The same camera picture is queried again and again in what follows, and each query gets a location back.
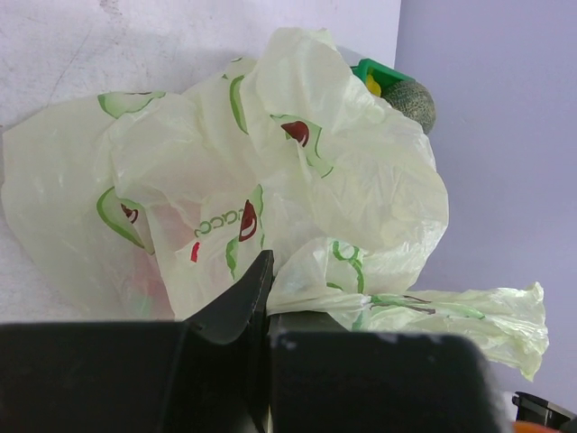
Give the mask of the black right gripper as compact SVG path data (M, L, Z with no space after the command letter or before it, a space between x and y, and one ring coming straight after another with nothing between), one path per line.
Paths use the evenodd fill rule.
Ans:
M527 392L514 392L511 401L517 407L517 421L545 427L568 427L576 420L575 413Z

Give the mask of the netted green cantaloupe melon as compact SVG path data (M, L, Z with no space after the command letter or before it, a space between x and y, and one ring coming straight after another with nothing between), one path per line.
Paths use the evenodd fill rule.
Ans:
M436 122L435 101L419 82L399 81L386 88L381 97L405 117L419 123L425 135L433 130Z

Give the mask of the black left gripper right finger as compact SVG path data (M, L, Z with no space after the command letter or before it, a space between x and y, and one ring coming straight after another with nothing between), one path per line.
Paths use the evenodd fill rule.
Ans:
M276 432L507 432L490 366L469 339L347 331L325 313L270 319Z

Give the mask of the pale green plastic bag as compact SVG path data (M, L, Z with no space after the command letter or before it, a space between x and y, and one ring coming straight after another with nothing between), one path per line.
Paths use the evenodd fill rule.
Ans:
M46 279L101 319L184 319L274 254L270 314L469 337L532 378L544 291L415 291L449 222L422 127L327 32L280 29L181 94L49 106L3 137L5 218Z

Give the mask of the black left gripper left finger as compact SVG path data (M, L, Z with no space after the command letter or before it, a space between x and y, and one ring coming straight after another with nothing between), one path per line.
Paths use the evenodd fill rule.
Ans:
M264 431L273 261L182 321L3 325L2 431Z

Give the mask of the yellow green starfruit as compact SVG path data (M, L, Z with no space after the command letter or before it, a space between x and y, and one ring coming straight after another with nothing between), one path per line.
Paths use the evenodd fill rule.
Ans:
M365 79L365 85L367 89L376 97L381 97L381 87L380 84L375 80L375 78L368 74Z

